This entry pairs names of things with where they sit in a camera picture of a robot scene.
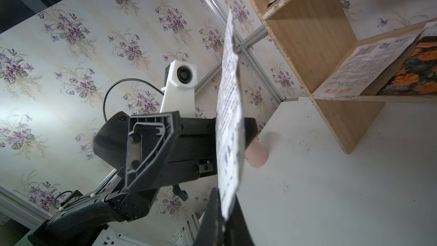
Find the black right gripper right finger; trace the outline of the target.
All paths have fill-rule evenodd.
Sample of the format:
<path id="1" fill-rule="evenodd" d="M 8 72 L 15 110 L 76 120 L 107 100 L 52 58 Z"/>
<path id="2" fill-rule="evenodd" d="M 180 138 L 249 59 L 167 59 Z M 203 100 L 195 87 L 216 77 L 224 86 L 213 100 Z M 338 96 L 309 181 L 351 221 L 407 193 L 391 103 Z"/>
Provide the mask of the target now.
<path id="1" fill-rule="evenodd" d="M 239 200 L 237 198 L 235 200 L 231 216 L 229 217 L 229 220 L 225 223 L 223 245 L 255 246 L 246 225 L 246 221 L 244 219 Z"/>

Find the white text seed bag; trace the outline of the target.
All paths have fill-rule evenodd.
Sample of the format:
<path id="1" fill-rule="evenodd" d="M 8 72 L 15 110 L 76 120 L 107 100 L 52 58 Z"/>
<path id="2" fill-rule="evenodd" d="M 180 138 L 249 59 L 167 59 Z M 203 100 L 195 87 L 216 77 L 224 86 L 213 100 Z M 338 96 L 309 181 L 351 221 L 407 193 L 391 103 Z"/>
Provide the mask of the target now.
<path id="1" fill-rule="evenodd" d="M 230 11 L 226 22 L 221 82 L 216 108 L 218 190 L 221 215 L 225 221 L 230 219 L 236 201 L 245 149 L 239 56 L 234 51 L 233 37 L 233 13 Z"/>

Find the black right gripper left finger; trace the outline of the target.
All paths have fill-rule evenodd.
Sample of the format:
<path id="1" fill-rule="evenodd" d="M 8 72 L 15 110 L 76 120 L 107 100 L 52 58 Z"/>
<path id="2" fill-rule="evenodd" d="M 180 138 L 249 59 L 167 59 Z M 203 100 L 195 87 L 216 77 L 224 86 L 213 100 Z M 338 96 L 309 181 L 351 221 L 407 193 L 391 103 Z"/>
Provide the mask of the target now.
<path id="1" fill-rule="evenodd" d="M 213 188 L 201 221 L 194 246 L 222 246 L 224 242 L 223 217 L 221 215 L 220 194 Z"/>

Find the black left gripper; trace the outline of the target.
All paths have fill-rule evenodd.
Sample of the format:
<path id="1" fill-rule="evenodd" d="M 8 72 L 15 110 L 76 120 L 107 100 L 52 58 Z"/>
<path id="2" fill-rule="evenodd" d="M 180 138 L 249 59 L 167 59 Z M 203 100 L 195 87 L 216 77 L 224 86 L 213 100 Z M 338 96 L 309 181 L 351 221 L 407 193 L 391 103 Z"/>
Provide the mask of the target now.
<path id="1" fill-rule="evenodd" d="M 125 186 L 140 192 L 218 174 L 216 119 L 178 111 L 129 118 Z"/>

